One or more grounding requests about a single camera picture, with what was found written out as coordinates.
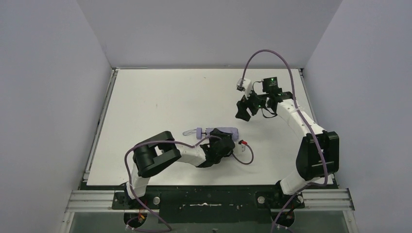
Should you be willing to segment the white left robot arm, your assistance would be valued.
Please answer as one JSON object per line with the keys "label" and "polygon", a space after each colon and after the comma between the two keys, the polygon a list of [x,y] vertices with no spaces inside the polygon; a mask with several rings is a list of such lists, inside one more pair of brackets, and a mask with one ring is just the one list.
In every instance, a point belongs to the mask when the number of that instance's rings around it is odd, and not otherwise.
{"label": "white left robot arm", "polygon": [[198,143],[189,145],[176,141],[170,131],[163,131],[129,149],[133,153],[134,165],[126,169],[129,180],[125,192],[128,198],[143,197],[150,178],[175,162],[199,168],[218,164],[233,153],[239,133],[231,128],[211,128],[199,133],[197,138]]}

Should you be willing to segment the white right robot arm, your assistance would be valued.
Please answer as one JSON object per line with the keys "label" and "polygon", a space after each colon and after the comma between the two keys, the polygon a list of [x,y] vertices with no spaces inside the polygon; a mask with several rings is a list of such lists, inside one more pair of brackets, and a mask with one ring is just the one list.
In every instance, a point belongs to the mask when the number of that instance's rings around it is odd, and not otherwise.
{"label": "white right robot arm", "polygon": [[249,121],[258,110],[271,109],[282,118],[301,141],[292,172],[279,181],[281,191],[292,195],[320,178],[339,170],[340,139],[336,132],[328,132],[319,126],[304,109],[293,100],[292,92],[284,92],[277,78],[261,81],[262,94],[257,94],[249,79],[239,79],[237,89],[244,93],[237,102],[235,117]]}

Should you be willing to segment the aluminium frame rail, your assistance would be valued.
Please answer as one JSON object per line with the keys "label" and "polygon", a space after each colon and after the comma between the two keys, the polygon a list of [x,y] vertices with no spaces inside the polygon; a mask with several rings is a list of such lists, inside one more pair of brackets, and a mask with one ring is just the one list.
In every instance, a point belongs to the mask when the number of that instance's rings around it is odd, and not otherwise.
{"label": "aluminium frame rail", "polygon": [[282,211],[272,186],[152,186],[144,201],[128,203],[119,189],[71,193],[62,233],[132,233],[141,229],[175,233],[356,233],[348,189],[307,189],[272,228]]}

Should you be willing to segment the purple folding umbrella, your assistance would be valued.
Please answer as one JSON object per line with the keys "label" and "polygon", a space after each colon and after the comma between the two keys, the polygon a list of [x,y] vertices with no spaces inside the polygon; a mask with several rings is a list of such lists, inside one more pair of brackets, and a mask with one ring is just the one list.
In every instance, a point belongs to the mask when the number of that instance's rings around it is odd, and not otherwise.
{"label": "purple folding umbrella", "polygon": [[231,136],[232,140],[237,141],[239,139],[239,130],[235,127],[215,127],[215,128],[195,128],[191,130],[184,131],[183,136],[188,136],[191,134],[196,134],[197,139],[202,139],[208,135],[228,135]]}

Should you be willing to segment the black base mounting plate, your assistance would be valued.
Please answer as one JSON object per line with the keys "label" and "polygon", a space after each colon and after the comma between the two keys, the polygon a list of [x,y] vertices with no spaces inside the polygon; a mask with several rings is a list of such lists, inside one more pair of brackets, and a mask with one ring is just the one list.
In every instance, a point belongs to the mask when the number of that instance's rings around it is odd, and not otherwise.
{"label": "black base mounting plate", "polygon": [[167,223],[271,223],[290,197],[276,185],[149,185],[139,200],[116,191],[115,210],[144,210]]}

